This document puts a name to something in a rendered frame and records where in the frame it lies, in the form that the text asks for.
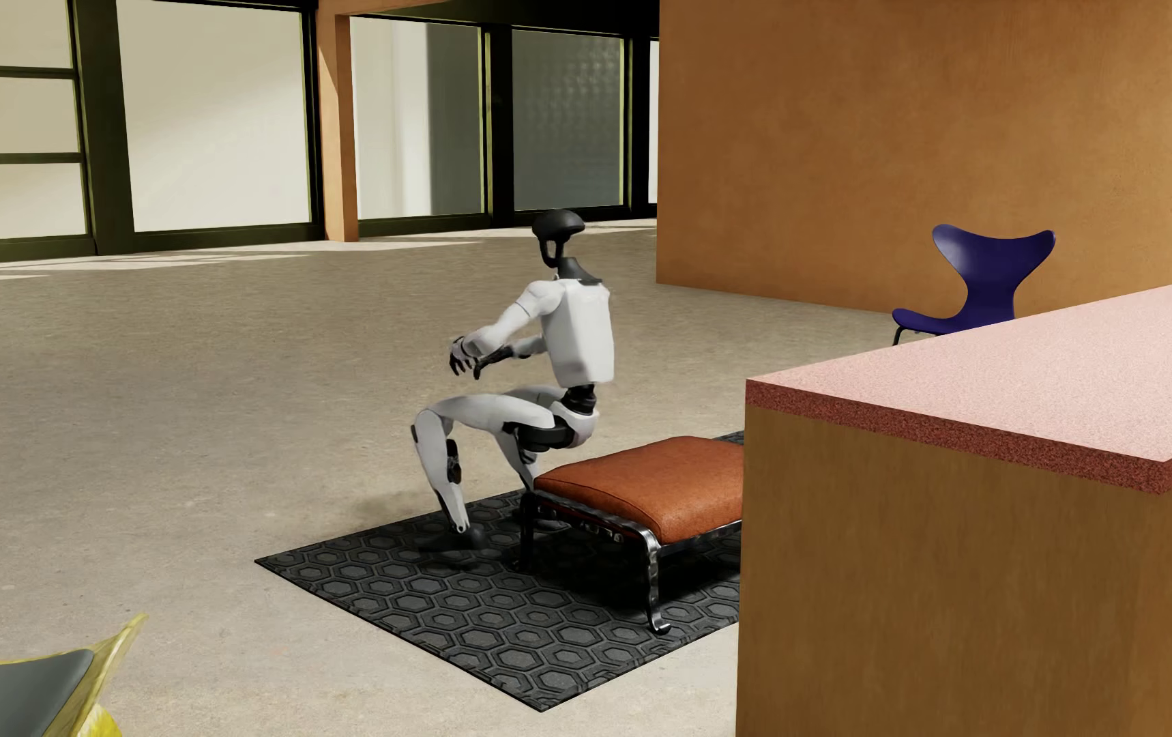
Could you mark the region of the orange leather bench chair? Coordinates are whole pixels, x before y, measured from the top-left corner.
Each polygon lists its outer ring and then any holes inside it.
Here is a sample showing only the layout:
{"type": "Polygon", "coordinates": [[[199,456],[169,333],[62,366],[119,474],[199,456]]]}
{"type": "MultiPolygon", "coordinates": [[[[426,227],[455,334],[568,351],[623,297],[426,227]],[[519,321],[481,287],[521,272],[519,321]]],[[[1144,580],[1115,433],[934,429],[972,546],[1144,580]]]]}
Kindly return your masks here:
{"type": "Polygon", "coordinates": [[[536,476],[519,500],[519,568],[531,568],[533,525],[568,523],[615,542],[638,540],[646,565],[646,615],[666,635],[660,559],[742,524],[743,446],[683,435],[575,460],[536,476]]]}

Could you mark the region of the blue shell chair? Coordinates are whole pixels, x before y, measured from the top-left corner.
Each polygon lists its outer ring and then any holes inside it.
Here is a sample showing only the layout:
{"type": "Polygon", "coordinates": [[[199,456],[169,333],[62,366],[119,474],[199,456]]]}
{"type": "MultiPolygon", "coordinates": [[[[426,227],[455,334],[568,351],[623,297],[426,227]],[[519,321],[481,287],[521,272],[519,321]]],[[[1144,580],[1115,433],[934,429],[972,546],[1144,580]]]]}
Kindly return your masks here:
{"type": "Polygon", "coordinates": [[[1013,320],[1014,295],[1020,284],[1051,255],[1056,243],[1051,228],[1018,239],[996,239],[938,225],[932,236],[941,255],[963,279],[965,305],[950,318],[933,318],[904,308],[892,311],[897,325],[893,344],[900,343],[905,332],[945,336],[1013,320]]]}

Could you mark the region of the yellow chair with grey seat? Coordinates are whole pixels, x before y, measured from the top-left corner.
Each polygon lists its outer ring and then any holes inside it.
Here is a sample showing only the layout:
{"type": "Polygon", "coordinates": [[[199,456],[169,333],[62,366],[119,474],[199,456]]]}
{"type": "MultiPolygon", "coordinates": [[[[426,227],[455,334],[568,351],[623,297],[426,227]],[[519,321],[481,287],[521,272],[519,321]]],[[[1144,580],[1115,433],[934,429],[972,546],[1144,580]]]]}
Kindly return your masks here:
{"type": "Polygon", "coordinates": [[[0,661],[0,737],[122,737],[98,697],[145,620],[96,644],[0,661]]]}

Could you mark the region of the white left robot leg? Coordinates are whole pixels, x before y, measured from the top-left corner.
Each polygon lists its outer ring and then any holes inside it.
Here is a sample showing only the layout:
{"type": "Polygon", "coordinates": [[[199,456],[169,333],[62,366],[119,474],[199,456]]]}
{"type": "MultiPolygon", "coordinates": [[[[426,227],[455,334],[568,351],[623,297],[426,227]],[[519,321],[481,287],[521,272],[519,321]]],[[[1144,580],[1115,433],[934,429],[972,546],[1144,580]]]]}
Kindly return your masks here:
{"type": "Polygon", "coordinates": [[[462,489],[459,448],[450,438],[455,422],[498,434],[509,425],[558,429],[568,426],[582,444],[590,439],[598,422],[595,408],[578,414],[563,405],[563,387],[518,387],[503,394],[464,394],[425,407],[413,421],[413,441],[425,477],[447,514],[448,528],[428,538],[418,538],[420,551],[484,548],[485,535],[469,523],[462,489]]]}

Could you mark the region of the white robot leg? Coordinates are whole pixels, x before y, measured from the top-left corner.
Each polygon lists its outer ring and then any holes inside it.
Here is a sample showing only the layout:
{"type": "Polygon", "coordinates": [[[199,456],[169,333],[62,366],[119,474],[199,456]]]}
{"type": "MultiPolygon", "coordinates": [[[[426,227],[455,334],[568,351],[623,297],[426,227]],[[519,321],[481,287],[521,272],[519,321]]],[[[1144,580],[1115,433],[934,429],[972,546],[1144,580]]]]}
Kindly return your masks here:
{"type": "Polygon", "coordinates": [[[505,455],[505,459],[522,478],[526,492],[532,491],[534,478],[540,475],[538,468],[540,453],[582,444],[582,441],[578,439],[577,434],[568,426],[538,429],[537,426],[515,424],[495,434],[495,438],[502,453],[505,455]]]}
{"type": "Polygon", "coordinates": [[[498,434],[509,425],[558,429],[568,426],[582,444],[590,439],[598,422],[595,408],[578,414],[563,405],[563,387],[518,387],[503,394],[464,394],[425,407],[413,421],[413,441],[425,477],[447,514],[448,528],[428,538],[418,538],[420,551],[484,548],[485,535],[469,523],[462,489],[459,448],[450,438],[455,422],[498,434]]]}

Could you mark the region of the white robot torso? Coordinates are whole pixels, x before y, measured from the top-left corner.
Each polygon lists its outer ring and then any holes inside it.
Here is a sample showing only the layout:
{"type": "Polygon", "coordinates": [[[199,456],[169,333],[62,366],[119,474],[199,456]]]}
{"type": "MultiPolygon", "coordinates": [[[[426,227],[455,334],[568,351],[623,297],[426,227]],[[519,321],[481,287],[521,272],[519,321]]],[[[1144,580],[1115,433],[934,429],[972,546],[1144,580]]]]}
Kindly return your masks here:
{"type": "Polygon", "coordinates": [[[563,405],[591,414],[595,384],[611,381],[615,366],[609,289],[573,257],[560,257],[552,285],[563,294],[556,311],[541,316],[541,336],[556,380],[566,388],[563,405]]]}

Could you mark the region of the white right robot leg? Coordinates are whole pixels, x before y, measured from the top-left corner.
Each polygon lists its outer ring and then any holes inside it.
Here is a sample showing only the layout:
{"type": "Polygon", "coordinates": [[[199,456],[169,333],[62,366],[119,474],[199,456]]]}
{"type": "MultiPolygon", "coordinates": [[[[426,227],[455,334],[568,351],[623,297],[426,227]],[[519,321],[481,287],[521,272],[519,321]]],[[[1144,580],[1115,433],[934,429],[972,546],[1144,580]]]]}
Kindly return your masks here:
{"type": "Polygon", "coordinates": [[[502,453],[505,455],[505,459],[522,478],[526,492],[532,491],[534,478],[540,475],[538,468],[540,453],[582,444],[582,441],[578,439],[577,434],[568,426],[538,429],[537,426],[515,424],[495,434],[495,438],[502,453]]]}

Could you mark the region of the black robot head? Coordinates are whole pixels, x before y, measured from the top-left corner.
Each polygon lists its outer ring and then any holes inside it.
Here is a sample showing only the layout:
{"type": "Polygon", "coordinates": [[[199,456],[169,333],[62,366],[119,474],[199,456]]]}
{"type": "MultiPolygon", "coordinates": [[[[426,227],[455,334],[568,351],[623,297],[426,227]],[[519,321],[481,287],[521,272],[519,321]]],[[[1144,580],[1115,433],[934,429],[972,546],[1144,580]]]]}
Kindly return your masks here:
{"type": "Polygon", "coordinates": [[[548,269],[559,269],[563,247],[572,236],[585,230],[585,221],[570,209],[552,209],[536,216],[531,228],[532,236],[538,241],[543,262],[548,269]]]}

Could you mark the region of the dark hexagon pattern rug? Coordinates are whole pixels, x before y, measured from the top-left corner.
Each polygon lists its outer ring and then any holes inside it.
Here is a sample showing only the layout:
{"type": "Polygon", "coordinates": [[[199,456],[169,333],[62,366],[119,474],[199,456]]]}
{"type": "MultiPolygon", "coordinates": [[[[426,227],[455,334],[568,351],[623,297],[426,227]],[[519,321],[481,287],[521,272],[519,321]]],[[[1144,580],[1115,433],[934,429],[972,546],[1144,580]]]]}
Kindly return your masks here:
{"type": "Polygon", "coordinates": [[[519,568],[522,494],[468,505],[489,532],[479,551],[421,552],[445,521],[430,512],[257,564],[540,712],[738,622],[740,531],[660,559],[657,635],[638,540],[539,519],[519,568]]]}

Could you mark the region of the orange wooden pillar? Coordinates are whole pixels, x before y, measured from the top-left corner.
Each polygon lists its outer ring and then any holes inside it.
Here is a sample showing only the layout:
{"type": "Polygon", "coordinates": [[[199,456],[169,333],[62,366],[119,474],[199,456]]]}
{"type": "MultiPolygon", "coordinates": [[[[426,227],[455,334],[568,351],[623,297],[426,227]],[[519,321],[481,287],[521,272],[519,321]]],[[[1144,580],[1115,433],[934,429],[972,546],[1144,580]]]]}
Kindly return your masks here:
{"type": "Polygon", "coordinates": [[[338,14],[332,0],[319,0],[315,34],[325,233],[333,243],[357,243],[360,218],[349,18],[338,14]]]}

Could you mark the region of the pink-topped wooden counter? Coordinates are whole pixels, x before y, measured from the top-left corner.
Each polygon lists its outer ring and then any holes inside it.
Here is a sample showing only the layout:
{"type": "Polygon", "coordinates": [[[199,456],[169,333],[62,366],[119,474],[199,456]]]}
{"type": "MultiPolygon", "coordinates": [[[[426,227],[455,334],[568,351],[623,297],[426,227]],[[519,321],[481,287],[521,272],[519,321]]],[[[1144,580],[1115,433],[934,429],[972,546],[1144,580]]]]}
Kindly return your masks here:
{"type": "Polygon", "coordinates": [[[747,380],[735,737],[1172,737],[1172,285],[747,380]]]}

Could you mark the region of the dark-framed window wall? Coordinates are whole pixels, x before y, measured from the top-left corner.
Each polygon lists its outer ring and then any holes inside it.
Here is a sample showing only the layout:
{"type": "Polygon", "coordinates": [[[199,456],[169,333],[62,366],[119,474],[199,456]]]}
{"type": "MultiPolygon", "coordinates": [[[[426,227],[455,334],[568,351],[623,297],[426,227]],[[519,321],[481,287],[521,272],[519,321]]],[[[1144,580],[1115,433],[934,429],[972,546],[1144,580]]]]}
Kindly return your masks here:
{"type": "MultiPolygon", "coordinates": [[[[332,0],[360,237],[643,218],[660,0],[332,0]]],[[[328,239],[319,0],[0,0],[0,262],[328,239]]]]}

